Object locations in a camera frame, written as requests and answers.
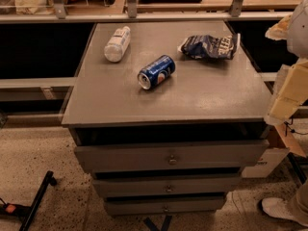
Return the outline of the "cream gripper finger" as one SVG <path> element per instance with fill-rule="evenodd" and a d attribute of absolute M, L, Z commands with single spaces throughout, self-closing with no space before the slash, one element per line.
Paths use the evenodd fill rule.
<path fill-rule="evenodd" d="M 292 66 L 282 65 L 275 78 L 265 122 L 280 125 L 308 100 L 308 60 L 299 59 Z"/>
<path fill-rule="evenodd" d="M 291 17 L 292 16 L 289 14 L 268 28 L 265 37 L 272 40 L 286 39 L 288 37 Z"/>

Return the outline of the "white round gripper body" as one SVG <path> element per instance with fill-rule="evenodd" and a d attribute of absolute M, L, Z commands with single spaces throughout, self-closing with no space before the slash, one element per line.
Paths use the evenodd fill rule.
<path fill-rule="evenodd" d="M 299 58 L 308 58 L 308 0 L 303 0 L 291 16 L 287 48 Z"/>

